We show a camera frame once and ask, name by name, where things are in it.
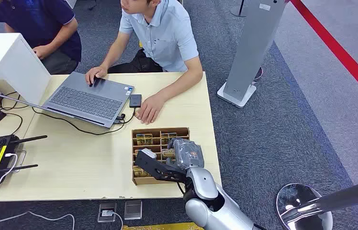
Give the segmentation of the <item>person's left hand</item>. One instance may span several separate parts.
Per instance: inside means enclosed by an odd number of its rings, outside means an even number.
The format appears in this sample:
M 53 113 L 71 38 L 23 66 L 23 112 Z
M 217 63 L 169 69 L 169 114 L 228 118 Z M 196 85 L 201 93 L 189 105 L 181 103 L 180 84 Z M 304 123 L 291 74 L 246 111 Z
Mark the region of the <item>person's left hand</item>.
M 157 119 L 166 101 L 167 100 L 159 93 L 148 97 L 142 102 L 135 117 L 140 120 L 142 124 L 153 123 Z

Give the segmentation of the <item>person's right hand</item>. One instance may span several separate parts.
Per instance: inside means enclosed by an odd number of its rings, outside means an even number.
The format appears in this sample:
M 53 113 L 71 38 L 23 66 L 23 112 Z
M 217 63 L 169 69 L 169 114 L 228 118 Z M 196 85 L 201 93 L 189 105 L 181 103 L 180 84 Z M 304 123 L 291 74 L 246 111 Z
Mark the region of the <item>person's right hand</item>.
M 95 82 L 95 78 L 103 78 L 107 75 L 107 67 L 100 65 L 98 67 L 91 68 L 85 74 L 85 80 L 88 85 L 92 85 Z

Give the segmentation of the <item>dark-shirted person's hand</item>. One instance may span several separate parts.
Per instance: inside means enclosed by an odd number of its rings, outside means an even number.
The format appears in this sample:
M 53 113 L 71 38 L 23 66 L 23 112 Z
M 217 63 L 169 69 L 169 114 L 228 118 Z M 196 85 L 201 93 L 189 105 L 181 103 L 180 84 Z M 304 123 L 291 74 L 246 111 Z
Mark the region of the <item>dark-shirted person's hand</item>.
M 54 52 L 54 49 L 50 45 L 36 46 L 33 48 L 33 52 L 40 60 L 45 59 Z

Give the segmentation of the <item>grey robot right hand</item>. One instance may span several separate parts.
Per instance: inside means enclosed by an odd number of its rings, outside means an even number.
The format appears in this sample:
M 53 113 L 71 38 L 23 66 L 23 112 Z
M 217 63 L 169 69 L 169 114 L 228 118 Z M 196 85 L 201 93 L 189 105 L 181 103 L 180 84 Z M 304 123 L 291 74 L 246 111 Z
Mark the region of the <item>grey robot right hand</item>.
M 168 149 L 174 150 L 175 161 L 167 158 L 166 164 L 181 170 L 197 166 L 204 168 L 204 158 L 201 146 L 194 141 L 183 138 L 173 138 L 168 143 Z

